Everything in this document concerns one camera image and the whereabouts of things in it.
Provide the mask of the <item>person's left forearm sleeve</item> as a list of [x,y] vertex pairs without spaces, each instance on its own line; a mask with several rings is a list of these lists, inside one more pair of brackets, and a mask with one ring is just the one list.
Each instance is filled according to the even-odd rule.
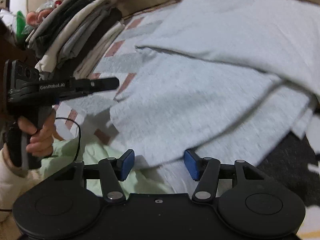
[[16,199],[41,181],[38,170],[23,171],[13,166],[8,147],[4,144],[1,149],[1,222],[10,216]]

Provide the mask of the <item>person's left hand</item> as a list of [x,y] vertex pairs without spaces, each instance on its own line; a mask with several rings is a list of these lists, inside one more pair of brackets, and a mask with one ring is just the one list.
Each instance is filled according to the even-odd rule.
[[52,109],[41,129],[36,127],[25,117],[18,119],[18,126],[22,132],[31,135],[29,144],[26,146],[28,153],[35,157],[47,157],[53,152],[53,134],[55,127],[56,112]]

